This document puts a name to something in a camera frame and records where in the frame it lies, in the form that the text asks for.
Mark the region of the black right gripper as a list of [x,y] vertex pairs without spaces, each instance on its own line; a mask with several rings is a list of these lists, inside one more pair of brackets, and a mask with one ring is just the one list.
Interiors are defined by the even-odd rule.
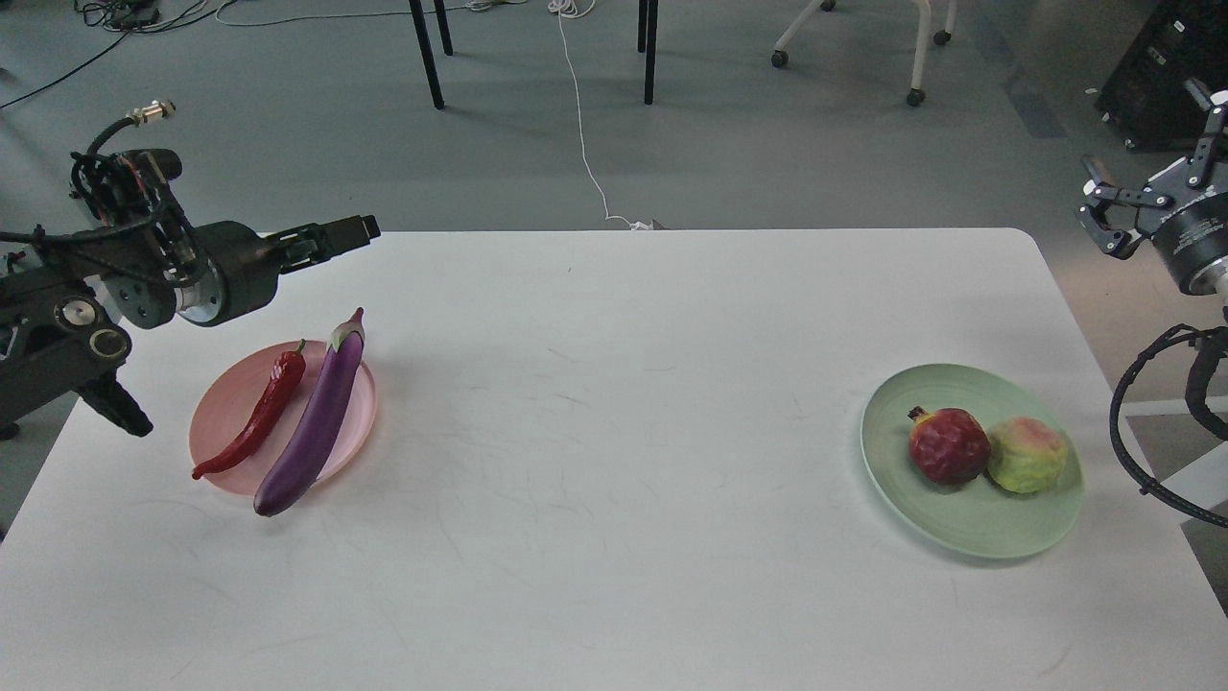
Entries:
[[[1226,128],[1227,91],[1211,91],[1199,79],[1183,82],[1206,113],[1203,130],[1187,158],[1149,177],[1144,189],[1117,185],[1102,160],[1083,155],[1088,174],[1084,200],[1074,211],[1102,254],[1126,261],[1149,241],[1183,295],[1226,295],[1226,163],[1216,152]],[[1114,225],[1113,207],[1133,209],[1130,225]]]

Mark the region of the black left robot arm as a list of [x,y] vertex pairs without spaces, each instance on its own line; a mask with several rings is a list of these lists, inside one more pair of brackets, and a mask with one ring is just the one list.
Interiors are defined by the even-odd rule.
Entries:
[[131,353],[129,326],[174,318],[220,326],[268,306],[282,275],[379,236],[368,215],[269,234],[237,222],[192,225],[171,187],[181,176],[176,152],[102,150],[173,110],[167,99],[136,107],[72,153],[70,194],[93,228],[2,234],[16,245],[2,258],[2,430],[74,393],[124,432],[149,436],[154,425],[117,376]]

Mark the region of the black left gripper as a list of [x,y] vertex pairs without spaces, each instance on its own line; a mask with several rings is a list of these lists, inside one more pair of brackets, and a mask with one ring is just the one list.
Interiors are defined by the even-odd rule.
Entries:
[[192,237],[203,270],[196,284],[177,290],[177,315],[196,326],[242,318],[271,302],[281,274],[365,248],[381,234],[372,215],[298,225],[265,237],[238,222],[199,226]]

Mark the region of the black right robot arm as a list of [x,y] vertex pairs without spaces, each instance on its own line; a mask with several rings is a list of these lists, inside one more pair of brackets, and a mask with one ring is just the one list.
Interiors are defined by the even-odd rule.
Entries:
[[[1149,242],[1183,295],[1214,295],[1226,299],[1226,91],[1211,91],[1199,79],[1185,80],[1184,87],[1206,115],[1192,152],[1149,176],[1140,189],[1117,185],[1099,160],[1084,157],[1089,179],[1074,217],[1102,253],[1124,261],[1142,242]],[[1191,346],[1194,353],[1183,399],[1122,403],[1149,360],[1183,345]],[[1210,384],[1224,360],[1226,326],[1200,329],[1179,323],[1136,355],[1109,403],[1111,449],[1124,471],[1140,486],[1140,493],[1218,528],[1226,527],[1226,515],[1214,512],[1214,506],[1226,502],[1226,396],[1210,396]],[[1127,449],[1120,423],[1122,412],[1131,417],[1186,412],[1219,439],[1219,446],[1184,471],[1174,473],[1167,486]]]

